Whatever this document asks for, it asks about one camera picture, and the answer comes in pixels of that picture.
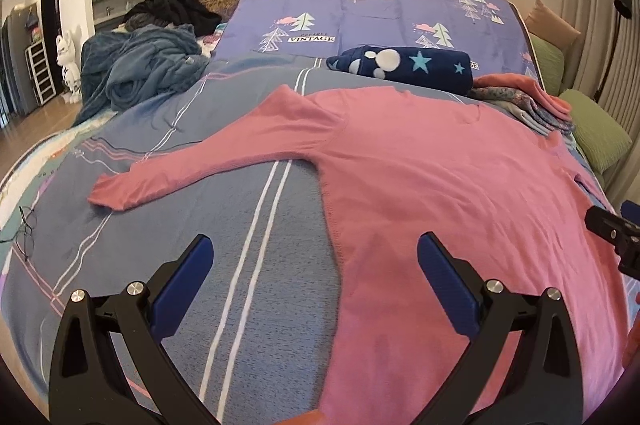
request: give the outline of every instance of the pillow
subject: pillow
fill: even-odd
[[[578,90],[560,95],[571,104],[574,136],[596,173],[604,173],[631,148],[631,138],[622,126],[591,98]]]
[[[538,67],[545,90],[554,97],[560,93],[560,84],[564,74],[564,55],[550,42],[530,34],[531,45],[538,59]]]
[[[573,26],[558,14],[549,10],[540,0],[524,21],[527,30],[550,42],[562,51],[566,50],[580,35]]]

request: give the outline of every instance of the sleeve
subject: sleeve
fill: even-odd
[[[342,121],[340,115],[318,106],[312,97],[302,97],[282,85],[253,111],[199,144],[134,163],[125,173],[103,174],[89,202],[123,211],[218,172],[265,161],[304,160]]]

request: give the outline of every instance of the purple sheet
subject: purple sheet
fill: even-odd
[[[505,0],[240,0],[214,58],[248,50],[325,58],[364,44],[456,49],[469,54],[474,76],[538,78]]]

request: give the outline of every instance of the wooden floor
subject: wooden floor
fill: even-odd
[[[57,96],[29,116],[12,118],[0,129],[0,180],[31,146],[54,132],[71,127],[81,104],[66,104]]]

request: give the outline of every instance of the blue gripper pad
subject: blue gripper pad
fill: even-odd
[[[480,331],[478,301],[428,233],[418,240],[418,264],[456,332],[473,339]]]
[[[627,221],[640,226],[640,206],[636,205],[633,201],[625,201],[620,207],[620,215]]]
[[[172,337],[178,330],[212,266],[213,244],[203,235],[151,307],[149,330],[156,344],[164,338]]]

